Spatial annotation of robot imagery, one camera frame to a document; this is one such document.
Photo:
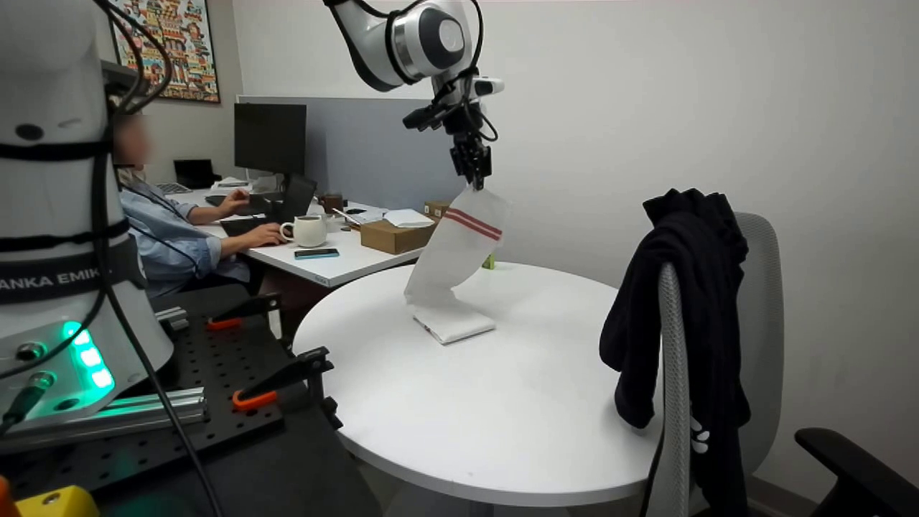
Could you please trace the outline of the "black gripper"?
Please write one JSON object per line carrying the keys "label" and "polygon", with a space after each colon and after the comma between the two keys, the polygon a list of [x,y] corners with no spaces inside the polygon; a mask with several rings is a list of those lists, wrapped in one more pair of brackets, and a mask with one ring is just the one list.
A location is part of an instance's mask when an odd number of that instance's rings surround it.
{"label": "black gripper", "polygon": [[501,88],[501,81],[461,70],[438,88],[428,106],[403,116],[409,129],[445,129],[454,138],[452,160],[457,177],[475,190],[484,190],[491,177],[491,141],[498,138],[494,124],[481,109],[481,96]]}

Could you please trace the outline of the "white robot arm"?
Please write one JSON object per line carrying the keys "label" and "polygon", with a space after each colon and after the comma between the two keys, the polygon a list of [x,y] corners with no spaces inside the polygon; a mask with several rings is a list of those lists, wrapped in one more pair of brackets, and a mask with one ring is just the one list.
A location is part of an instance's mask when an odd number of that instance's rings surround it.
{"label": "white robot arm", "polygon": [[503,88],[481,73],[485,17],[481,0],[415,0],[380,10],[369,0],[322,0],[349,46],[358,73],[378,91],[428,81],[434,96],[403,116],[409,129],[445,129],[454,168],[481,190],[501,138],[481,101]]}

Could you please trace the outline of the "robot base column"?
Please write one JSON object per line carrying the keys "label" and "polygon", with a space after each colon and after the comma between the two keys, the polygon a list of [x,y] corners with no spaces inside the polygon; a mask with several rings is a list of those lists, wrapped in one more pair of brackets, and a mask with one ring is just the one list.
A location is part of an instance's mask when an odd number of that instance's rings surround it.
{"label": "robot base column", "polygon": [[96,0],[0,0],[0,148],[0,411],[50,427],[177,353],[118,200]]}

